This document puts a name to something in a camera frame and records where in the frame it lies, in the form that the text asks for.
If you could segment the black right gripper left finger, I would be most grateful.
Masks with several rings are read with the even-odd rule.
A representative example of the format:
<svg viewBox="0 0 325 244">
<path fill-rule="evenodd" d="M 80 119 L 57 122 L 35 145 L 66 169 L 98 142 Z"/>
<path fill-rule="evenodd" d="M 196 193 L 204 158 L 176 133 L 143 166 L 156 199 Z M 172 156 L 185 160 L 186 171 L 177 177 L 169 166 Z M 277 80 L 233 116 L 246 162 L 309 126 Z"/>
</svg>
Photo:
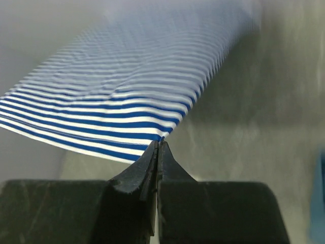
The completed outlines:
<svg viewBox="0 0 325 244">
<path fill-rule="evenodd" d="M 110 180 L 1 184 L 1 243 L 149 243 L 157 142 Z"/>
</svg>

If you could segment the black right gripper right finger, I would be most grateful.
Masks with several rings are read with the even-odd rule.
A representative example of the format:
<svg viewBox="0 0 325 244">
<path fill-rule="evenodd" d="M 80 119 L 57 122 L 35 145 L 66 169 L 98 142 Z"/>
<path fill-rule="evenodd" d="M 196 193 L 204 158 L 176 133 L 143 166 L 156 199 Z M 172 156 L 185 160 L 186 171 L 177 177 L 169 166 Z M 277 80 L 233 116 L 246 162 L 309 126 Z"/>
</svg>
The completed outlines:
<svg viewBox="0 0 325 244">
<path fill-rule="evenodd" d="M 160 243 L 289 243 L 272 190 L 255 181 L 197 181 L 163 141 L 158 150 Z"/>
</svg>

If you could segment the navy white striped tank top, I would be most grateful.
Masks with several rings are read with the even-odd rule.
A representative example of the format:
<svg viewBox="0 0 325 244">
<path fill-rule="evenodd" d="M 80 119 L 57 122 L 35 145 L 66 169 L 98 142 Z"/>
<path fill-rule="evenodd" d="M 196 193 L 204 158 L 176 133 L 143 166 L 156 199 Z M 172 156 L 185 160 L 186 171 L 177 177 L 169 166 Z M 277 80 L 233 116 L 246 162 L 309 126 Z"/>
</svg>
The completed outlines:
<svg viewBox="0 0 325 244">
<path fill-rule="evenodd" d="M 1 127 L 66 150 L 135 162 L 188 114 L 257 1 L 152 1 L 103 21 L 1 97 Z"/>
</svg>

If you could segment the teal tank top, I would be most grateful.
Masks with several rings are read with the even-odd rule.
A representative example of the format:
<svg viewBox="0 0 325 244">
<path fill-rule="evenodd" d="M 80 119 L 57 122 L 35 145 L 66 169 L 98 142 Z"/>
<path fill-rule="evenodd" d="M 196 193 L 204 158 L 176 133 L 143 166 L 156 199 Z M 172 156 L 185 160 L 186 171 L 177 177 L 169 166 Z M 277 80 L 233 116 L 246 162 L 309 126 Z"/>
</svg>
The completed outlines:
<svg viewBox="0 0 325 244">
<path fill-rule="evenodd" d="M 310 237 L 316 243 L 324 243 L 324 152 L 315 166 L 310 203 Z"/>
</svg>

